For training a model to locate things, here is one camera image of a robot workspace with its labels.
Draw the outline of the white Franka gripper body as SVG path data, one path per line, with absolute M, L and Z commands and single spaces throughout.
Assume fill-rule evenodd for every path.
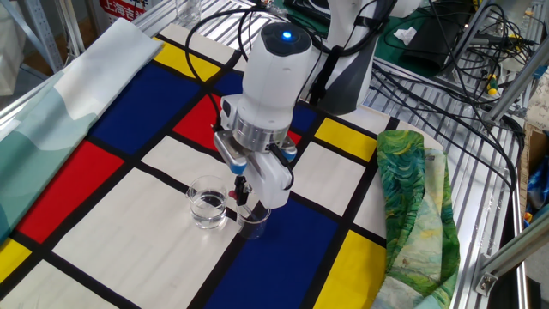
M 267 209 L 284 206 L 293 185 L 289 162 L 295 158 L 295 144 L 288 131 L 294 107 L 292 101 L 260 102 L 244 94 L 221 98 L 220 155 Z

